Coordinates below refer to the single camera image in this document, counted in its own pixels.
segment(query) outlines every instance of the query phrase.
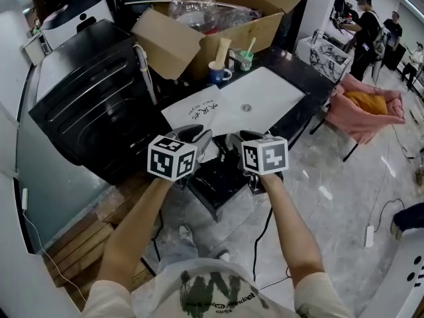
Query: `pink blanket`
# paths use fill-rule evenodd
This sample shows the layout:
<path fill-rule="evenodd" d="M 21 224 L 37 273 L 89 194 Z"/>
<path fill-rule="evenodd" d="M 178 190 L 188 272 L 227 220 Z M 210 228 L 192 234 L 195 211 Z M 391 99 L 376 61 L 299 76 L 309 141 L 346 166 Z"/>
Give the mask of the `pink blanket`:
<path fill-rule="evenodd" d="M 346 92 L 383 95 L 389 114 L 373 115 L 363 111 L 344 96 Z M 376 133 L 387 125 L 405 123 L 401 92 L 366 85 L 350 74 L 347 74 L 336 86 L 330 97 L 330 104 L 325 119 L 349 134 L 359 144 L 370 142 Z"/>

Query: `marble patterned box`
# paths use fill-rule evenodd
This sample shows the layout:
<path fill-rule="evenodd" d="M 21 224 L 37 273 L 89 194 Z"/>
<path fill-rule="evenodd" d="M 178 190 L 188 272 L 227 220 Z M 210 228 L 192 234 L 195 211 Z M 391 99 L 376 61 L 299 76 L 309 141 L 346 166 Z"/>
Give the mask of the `marble patterned box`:
<path fill-rule="evenodd" d="M 300 40 L 295 55 L 331 81 L 338 81 L 344 74 L 351 57 L 322 38 L 318 38 L 315 44 L 311 43 L 311 39 L 312 36 L 309 36 Z"/>

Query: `orange cushion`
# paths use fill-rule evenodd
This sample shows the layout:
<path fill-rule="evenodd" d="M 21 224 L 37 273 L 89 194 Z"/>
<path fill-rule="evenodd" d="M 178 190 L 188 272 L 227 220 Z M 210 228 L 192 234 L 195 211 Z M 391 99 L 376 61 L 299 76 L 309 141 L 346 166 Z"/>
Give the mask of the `orange cushion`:
<path fill-rule="evenodd" d="M 389 114 L 383 95 L 373 95 L 364 92 L 346 92 L 344 96 L 368 113 L 375 115 Z"/>

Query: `white t-shirt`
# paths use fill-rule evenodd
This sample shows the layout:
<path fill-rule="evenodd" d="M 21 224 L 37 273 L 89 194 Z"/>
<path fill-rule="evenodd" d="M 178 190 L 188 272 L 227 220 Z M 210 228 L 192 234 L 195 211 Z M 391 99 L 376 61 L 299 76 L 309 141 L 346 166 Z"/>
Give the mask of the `white t-shirt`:
<path fill-rule="evenodd" d="M 151 318 L 350 317 L 325 273 L 309 275 L 298 283 L 297 314 L 262 295 L 240 266 L 222 260 L 200 258 L 173 264 L 152 282 L 156 309 Z M 131 295 L 118 283 L 99 280 L 91 287 L 82 317 L 133 318 Z"/>
<path fill-rule="evenodd" d="M 414 50 L 412 52 L 412 58 L 414 60 L 417 60 L 420 63 L 423 63 L 423 53 L 422 52 L 418 52 L 417 50 Z M 417 64 L 416 62 L 411 61 L 411 65 L 412 67 L 414 67 L 416 70 L 419 69 L 419 64 Z"/>

